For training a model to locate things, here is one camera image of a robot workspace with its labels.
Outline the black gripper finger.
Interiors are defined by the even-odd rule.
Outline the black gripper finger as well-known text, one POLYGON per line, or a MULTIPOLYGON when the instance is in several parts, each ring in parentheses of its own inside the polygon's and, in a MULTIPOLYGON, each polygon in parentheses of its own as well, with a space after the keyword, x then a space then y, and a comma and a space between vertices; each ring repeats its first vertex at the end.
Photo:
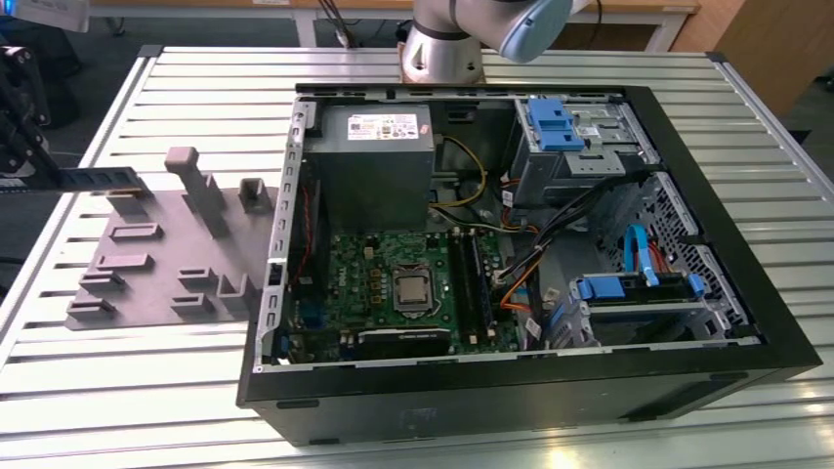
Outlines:
POLYGON ((1 47, 1 109, 21 122, 37 126, 51 123, 37 62, 25 47, 1 47))
POLYGON ((1 110, 1 193, 59 192, 60 167, 36 126, 1 110))

